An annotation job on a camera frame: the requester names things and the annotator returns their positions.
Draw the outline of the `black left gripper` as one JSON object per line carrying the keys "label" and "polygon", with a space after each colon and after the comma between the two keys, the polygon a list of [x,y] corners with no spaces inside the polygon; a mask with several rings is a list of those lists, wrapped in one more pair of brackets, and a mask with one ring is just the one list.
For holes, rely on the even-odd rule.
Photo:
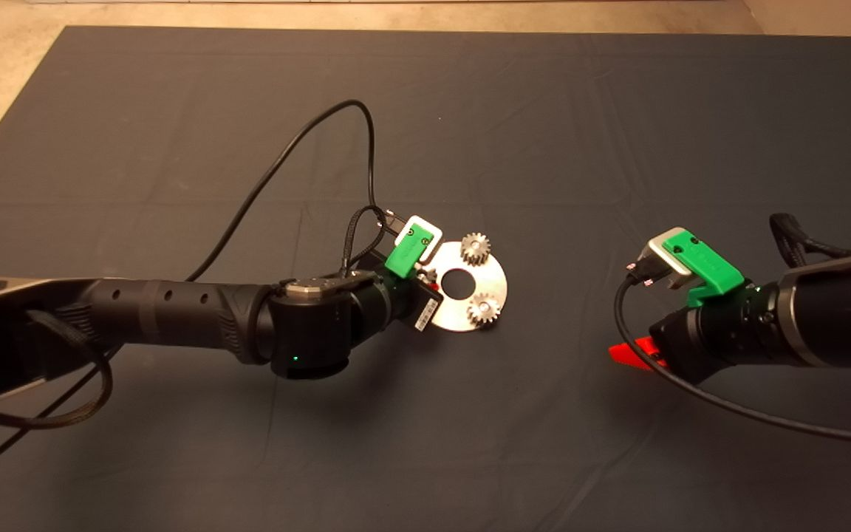
{"label": "black left gripper", "polygon": [[413,277],[402,279],[386,267],[387,257],[377,253],[377,274],[385,287],[391,310],[391,322],[400,322],[409,329],[424,333],[442,304],[439,280],[425,283]]}

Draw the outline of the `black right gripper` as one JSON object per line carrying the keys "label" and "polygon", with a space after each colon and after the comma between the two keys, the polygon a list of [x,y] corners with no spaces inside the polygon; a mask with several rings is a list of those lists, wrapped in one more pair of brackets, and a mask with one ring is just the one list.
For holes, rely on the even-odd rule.
{"label": "black right gripper", "polygon": [[[636,344],[658,366],[668,367],[686,383],[699,385],[714,374],[714,356],[709,352],[698,324],[698,310],[683,307],[649,327],[649,336]],[[651,368],[626,343],[609,347],[615,363],[634,368]]]}

